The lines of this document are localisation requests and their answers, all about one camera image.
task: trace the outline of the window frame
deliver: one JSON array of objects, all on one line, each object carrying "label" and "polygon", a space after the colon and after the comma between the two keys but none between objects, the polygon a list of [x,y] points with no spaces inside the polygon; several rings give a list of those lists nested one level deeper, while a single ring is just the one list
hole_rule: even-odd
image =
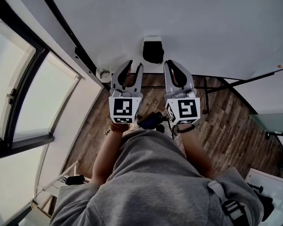
[{"label": "window frame", "polygon": [[17,121],[20,111],[25,100],[26,94],[35,78],[43,61],[46,59],[49,52],[53,53],[58,59],[66,64],[75,73],[59,55],[57,55],[42,39],[40,39],[12,10],[5,0],[0,0],[0,19],[9,26],[14,32],[22,37],[26,42],[33,46],[36,51],[27,68],[22,75],[17,89],[14,89],[9,96],[8,103],[11,105],[8,113],[6,127],[3,129],[4,139],[0,138],[0,158],[20,153],[29,149],[36,148],[54,141],[54,136],[51,132],[47,135],[33,137],[30,139],[19,140],[13,142],[16,130]]}]

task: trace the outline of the metal frame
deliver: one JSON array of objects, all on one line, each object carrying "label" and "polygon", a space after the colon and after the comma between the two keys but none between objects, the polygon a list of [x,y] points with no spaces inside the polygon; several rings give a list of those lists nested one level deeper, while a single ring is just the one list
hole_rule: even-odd
[{"label": "metal frame", "polygon": [[2,158],[54,141],[54,136],[51,133],[17,142],[13,142],[13,139],[17,120],[19,118],[25,96],[38,72],[38,69],[42,65],[48,53],[52,52],[68,67],[70,66],[18,17],[5,0],[0,0],[0,19],[2,19],[14,32],[36,49],[36,52],[27,66],[17,89],[9,99],[11,109],[8,115],[4,139],[0,138],[0,158]]},{"label": "metal frame", "polygon": [[63,176],[65,176],[76,164],[78,164],[79,161],[76,160],[74,163],[72,163],[63,173],[61,173],[59,176],[57,176],[55,179],[53,179],[50,183],[45,185],[42,190],[46,191],[47,188],[49,188],[52,184],[54,184],[56,181],[59,181]]},{"label": "metal frame", "polygon": [[267,131],[265,133],[265,138],[266,140],[268,140],[270,138],[270,136],[279,136],[279,137],[283,137],[283,133],[276,133],[276,132],[269,132]]},{"label": "metal frame", "polygon": [[[246,84],[252,81],[256,81],[256,80],[260,80],[262,78],[266,78],[269,76],[274,75],[276,72],[282,71],[283,69],[274,71],[274,72],[270,72],[267,74],[263,74],[248,80],[238,80],[238,79],[232,79],[232,78],[226,78],[226,77],[218,77],[218,76],[208,76],[208,75],[195,75],[195,76],[203,76],[203,82],[204,82],[204,86],[195,86],[196,89],[204,89],[205,90],[205,99],[206,99],[206,108],[203,110],[203,114],[207,114],[209,113],[209,99],[208,99],[208,94],[213,93],[213,92],[217,92],[217,91],[221,91],[224,89],[229,89],[231,90],[249,109],[253,114],[258,114],[256,112],[256,110],[234,89],[235,86],[238,85],[242,85],[242,84]],[[144,73],[144,74],[163,74],[163,73]],[[207,86],[207,80],[206,77],[212,77],[212,78],[216,78],[218,79],[220,82],[222,82],[224,85],[223,86],[219,86],[219,87],[208,87]],[[238,80],[236,82],[233,83],[228,83],[225,79],[231,79],[231,80]],[[142,86],[142,89],[164,89],[165,86]]]}]

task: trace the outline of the glass pane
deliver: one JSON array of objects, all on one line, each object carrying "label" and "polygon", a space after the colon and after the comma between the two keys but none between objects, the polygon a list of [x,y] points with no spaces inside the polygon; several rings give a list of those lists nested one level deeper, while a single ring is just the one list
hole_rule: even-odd
[{"label": "glass pane", "polygon": [[250,115],[250,117],[261,126],[264,131],[283,133],[283,113]]},{"label": "glass pane", "polygon": [[77,81],[77,74],[49,53],[25,97],[14,141],[48,134]]},{"label": "glass pane", "polygon": [[34,54],[35,48],[0,20],[0,137],[10,109],[6,94],[17,87]]},{"label": "glass pane", "polygon": [[0,225],[32,200],[44,147],[0,159]]}]

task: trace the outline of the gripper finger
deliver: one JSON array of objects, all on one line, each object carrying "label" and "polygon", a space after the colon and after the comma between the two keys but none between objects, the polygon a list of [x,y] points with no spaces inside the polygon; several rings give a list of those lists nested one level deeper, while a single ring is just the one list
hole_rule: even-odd
[{"label": "gripper finger", "polygon": [[133,84],[127,86],[125,90],[130,92],[140,92],[142,88],[142,74],[143,74],[143,65],[140,63],[140,65],[137,67]]},{"label": "gripper finger", "polygon": [[194,81],[191,73],[181,64],[173,60],[167,60],[164,65],[164,72],[167,93],[194,88]]},{"label": "gripper finger", "polygon": [[126,63],[122,64],[113,74],[111,79],[111,89],[125,89],[123,84],[127,77],[129,70],[131,69],[133,60],[129,60]]}]

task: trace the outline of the cable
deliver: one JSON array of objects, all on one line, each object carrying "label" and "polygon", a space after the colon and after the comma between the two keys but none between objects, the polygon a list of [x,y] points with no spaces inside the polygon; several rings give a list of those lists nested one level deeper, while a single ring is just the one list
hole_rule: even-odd
[{"label": "cable", "polygon": [[175,126],[173,126],[173,128],[171,128],[171,125],[170,125],[170,121],[171,121],[171,120],[170,120],[169,118],[167,118],[166,116],[163,117],[163,120],[168,122],[169,129],[170,129],[171,134],[172,134],[172,139],[174,140],[174,135],[177,136],[177,135],[175,134],[175,131],[174,131]]},{"label": "cable", "polygon": [[41,190],[41,191],[32,199],[32,202],[31,202],[31,204],[30,204],[30,206],[32,207],[32,209],[33,209],[33,201],[35,200],[35,198],[36,198],[41,192],[43,192],[43,190]]}]

